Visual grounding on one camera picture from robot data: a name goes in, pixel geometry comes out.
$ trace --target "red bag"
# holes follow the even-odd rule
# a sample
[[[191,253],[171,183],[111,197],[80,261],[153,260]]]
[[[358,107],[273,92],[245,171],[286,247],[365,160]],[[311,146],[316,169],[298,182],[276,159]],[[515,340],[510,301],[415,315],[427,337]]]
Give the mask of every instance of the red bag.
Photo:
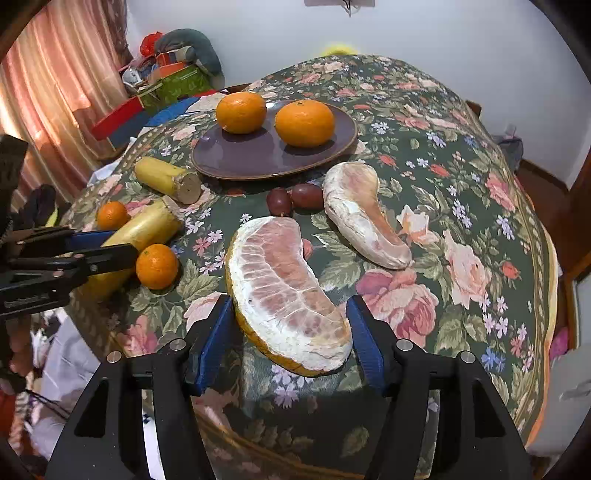
[[[139,47],[139,52],[144,57],[149,57],[154,55],[154,44],[157,40],[162,37],[161,32],[151,33],[150,35],[146,35],[146,37],[142,40],[142,44]]]

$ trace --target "green box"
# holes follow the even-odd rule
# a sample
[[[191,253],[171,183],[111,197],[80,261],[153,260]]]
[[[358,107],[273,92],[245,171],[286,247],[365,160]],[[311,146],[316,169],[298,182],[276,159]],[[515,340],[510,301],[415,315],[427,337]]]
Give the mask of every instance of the green box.
[[[188,65],[163,78],[138,96],[144,109],[151,115],[155,115],[160,110],[178,102],[180,96],[193,96],[211,89],[206,75],[199,67]]]

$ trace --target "floral tablecloth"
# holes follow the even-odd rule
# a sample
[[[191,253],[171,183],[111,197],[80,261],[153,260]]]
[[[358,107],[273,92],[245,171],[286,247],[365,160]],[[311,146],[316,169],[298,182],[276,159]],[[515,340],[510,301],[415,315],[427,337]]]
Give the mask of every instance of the floral tablecloth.
[[[386,271],[342,241],[324,213],[294,218],[306,259],[335,304],[363,295],[399,337],[429,352],[471,350],[490,373],[524,443],[535,435],[548,381],[556,315],[556,255],[502,153],[455,93],[386,57],[309,60],[251,84],[265,99],[315,98],[357,121],[355,151],[378,172],[379,201],[411,245],[414,263]],[[215,113],[181,116],[143,135],[114,175],[87,189],[64,219],[92,229],[97,209],[119,200],[134,215],[158,194],[139,184],[134,162],[150,155],[192,168],[191,151]],[[326,168],[271,183],[205,179],[183,209],[172,246],[182,274],[167,291],[130,281],[103,305],[74,295],[70,312],[91,348],[150,353],[184,336],[226,291],[224,255],[233,233],[268,214],[267,191],[301,181],[322,185]],[[429,399],[417,476],[428,476],[438,394]],[[353,353],[333,375],[304,378],[274,365],[248,341],[228,351],[213,388],[194,400],[219,478],[362,478],[388,401],[367,387]]]

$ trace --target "white wall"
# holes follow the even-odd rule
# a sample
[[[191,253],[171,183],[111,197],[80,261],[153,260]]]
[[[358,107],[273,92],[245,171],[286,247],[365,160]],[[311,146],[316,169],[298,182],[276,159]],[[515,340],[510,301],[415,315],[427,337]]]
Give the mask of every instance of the white wall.
[[[491,133],[515,124],[525,158],[574,182],[591,144],[591,84],[529,0],[375,0],[351,18],[339,6],[304,4],[330,1],[128,0],[128,41],[136,53],[153,31],[200,30],[226,85],[318,56],[335,42],[405,60],[480,103]]]

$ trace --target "pink fabric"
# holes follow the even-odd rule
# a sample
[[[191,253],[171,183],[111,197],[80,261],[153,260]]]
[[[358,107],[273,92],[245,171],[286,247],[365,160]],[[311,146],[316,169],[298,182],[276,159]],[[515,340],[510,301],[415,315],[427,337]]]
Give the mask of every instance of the pink fabric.
[[[550,344],[550,361],[569,350],[569,328],[562,327]]]

